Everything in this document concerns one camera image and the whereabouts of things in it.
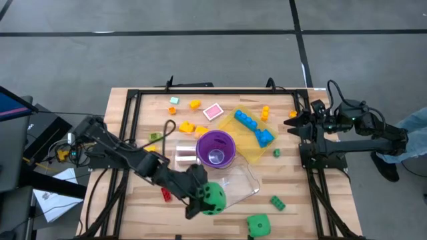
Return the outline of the black equipment box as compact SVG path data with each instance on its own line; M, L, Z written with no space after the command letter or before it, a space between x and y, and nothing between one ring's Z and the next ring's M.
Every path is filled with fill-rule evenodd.
M60 116L50 113L40 104L35 105L39 112L30 116L27 129L27 142L23 156L29 160L42 161L54 142L61 140L71 129L71 124Z

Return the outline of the person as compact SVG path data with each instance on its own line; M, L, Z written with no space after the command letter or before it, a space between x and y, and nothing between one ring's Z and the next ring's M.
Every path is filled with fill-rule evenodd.
M396 126L408 131L406 152L397 156L383 155L377 152L370 153L370 157L381 176L390 182L397 182L400 179L396 168L397 163L427 154L427 107L407 116Z

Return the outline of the small clear plastic box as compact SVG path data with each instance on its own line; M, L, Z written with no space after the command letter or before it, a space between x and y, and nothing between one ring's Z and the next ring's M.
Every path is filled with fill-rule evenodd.
M173 141L171 160L175 170L183 171L192 164L201 164L196 154L196 144L197 139L193 135L182 135Z

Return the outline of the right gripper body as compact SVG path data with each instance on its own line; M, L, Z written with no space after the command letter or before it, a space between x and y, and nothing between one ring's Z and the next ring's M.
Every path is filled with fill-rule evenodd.
M320 115L317 113L309 114L309 122L312 122L314 125L319 125L328 134L336 132L336 119L330 113L330 110L326 110Z

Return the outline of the white paper sheet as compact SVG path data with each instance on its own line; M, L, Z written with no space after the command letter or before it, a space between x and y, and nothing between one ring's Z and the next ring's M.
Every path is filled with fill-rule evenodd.
M53 176L56 179L77 183L77 177L73 168L68 168ZM43 212L46 222L51 223L60 218L68 210L82 202L83 199L60 195L53 192L33 190L33 194Z

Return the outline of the yellow translucent tray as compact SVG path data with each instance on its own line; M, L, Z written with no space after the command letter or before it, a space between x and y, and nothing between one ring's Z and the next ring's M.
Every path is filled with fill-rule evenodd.
M246 115L251 117L258 123L258 129L263 131L267 129L273 136L274 140L264 148L260 148L255 136L255 132L250 131L247 127L242 125L234 118L234 113L240 109ZM246 158L248 163L255 163L258 159L270 148L272 143L277 139L278 132L264 123L258 116L254 115L244 105L238 105L226 117L224 117L218 124L218 129L225 131L234 139L236 150L240 155Z

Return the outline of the purple plastic bucket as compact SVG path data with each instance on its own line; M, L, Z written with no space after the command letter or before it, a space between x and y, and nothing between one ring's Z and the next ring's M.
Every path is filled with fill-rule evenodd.
M213 130L203 134L196 143L200 161L216 169L228 167L236 156L234 139L225 131Z

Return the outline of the long blue knobbed brick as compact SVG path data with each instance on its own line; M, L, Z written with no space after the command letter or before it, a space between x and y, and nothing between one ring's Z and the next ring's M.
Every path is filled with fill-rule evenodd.
M246 115L244 112L242 112L240 109L238 109L234 113L234 118L242 125L247 127L250 131L255 132L258 129L258 123L254 121L251 117Z

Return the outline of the black metal table frame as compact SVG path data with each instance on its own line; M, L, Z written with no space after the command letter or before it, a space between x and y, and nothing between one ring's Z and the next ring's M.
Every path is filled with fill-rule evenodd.
M139 97L128 97L127 89L116 87L110 91L105 110L107 128L127 139L134 137L145 143L148 135L163 129L170 118L170 98L177 97L177 112L172 117L180 124L189 121L209 129L218 126L208 121L201 109L192 110L189 103L200 100L202 107L218 103L225 113L244 105L259 114L262 107L270 107L268 125L278 132L273 148L281 155L267 150L252 172L260 182L260 191L231 206L224 212L208 216L199 214L193 219L184 216L184 203L177 199L166 203L160 188L130 173L125 196L111 210L107 234L117 239L174 239L181 235L188 239L246 239L249 231L246 219L265 213L272 225L271 239L317 239L320 233L339 235L320 203L312 203L307 171L301 165L299 139L288 133L284 121L298 104L282 88L272 87L144 87ZM286 205L278 211L270 198L276 195Z

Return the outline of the dark green toy brick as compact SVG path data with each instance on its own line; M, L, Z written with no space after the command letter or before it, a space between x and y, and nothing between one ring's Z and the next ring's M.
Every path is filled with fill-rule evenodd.
M270 203L278 210L283 211L286 208L285 203L276 195L270 198Z

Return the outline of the green foam die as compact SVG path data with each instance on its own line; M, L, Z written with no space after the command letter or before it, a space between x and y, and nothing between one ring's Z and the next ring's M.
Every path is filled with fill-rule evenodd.
M270 220L266 214L249 216L247 224L250 237L263 237L271 233Z
M203 198L202 213L204 215L217 215L226 208L226 194L216 182L204 184L199 190L199 196Z

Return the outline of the pink card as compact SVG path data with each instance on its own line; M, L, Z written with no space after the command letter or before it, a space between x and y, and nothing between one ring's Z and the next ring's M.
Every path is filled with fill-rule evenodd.
M203 110L203 114L208 121L213 121L223 113L224 113L224 110L220 107L218 103L214 103L213 105L209 106L207 109Z

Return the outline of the monitor with blue screen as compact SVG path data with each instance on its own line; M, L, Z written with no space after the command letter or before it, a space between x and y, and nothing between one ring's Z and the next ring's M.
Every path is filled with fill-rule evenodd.
M25 117L39 110L23 98L0 86L0 122Z

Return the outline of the large clear plastic bin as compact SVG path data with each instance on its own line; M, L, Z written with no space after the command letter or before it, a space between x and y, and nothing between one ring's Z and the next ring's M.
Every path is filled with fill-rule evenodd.
M226 208L235 205L260 190L260 182L249 165L233 163L225 168L206 167L208 179L218 183L226 195Z

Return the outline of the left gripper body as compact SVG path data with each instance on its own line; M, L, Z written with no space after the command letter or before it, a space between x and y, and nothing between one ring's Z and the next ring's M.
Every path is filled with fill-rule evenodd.
M166 165L160 165L156 169L156 184L166 188L179 200L200 199L198 188L192 185L191 166L186 171L175 171Z

